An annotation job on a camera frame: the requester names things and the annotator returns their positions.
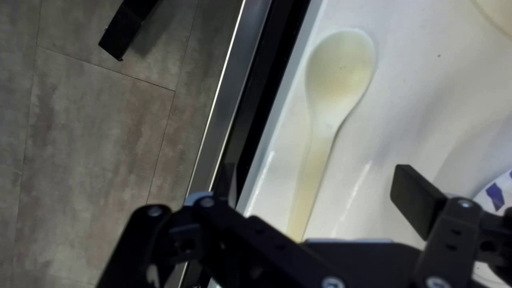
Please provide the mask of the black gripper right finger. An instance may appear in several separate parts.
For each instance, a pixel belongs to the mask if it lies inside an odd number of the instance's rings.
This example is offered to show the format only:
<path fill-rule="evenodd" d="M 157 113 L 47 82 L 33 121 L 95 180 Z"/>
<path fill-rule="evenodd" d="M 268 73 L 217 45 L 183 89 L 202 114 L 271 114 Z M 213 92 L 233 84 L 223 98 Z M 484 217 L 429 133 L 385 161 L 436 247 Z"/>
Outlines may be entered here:
<path fill-rule="evenodd" d="M 439 213 L 445 209 L 447 196 L 412 165 L 397 165 L 393 178 L 391 201 L 415 233 L 426 241 L 434 229 Z"/>

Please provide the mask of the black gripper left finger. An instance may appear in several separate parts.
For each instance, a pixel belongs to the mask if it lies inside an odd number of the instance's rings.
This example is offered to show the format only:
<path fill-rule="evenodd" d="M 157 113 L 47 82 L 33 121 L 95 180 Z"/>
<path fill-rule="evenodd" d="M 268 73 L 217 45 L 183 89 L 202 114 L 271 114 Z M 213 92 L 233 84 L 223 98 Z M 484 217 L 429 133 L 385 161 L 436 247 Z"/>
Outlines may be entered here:
<path fill-rule="evenodd" d="M 215 196 L 226 202 L 228 205 L 236 204 L 236 165 L 234 164 L 225 164 L 217 175 L 215 185 L 213 185 Z"/>

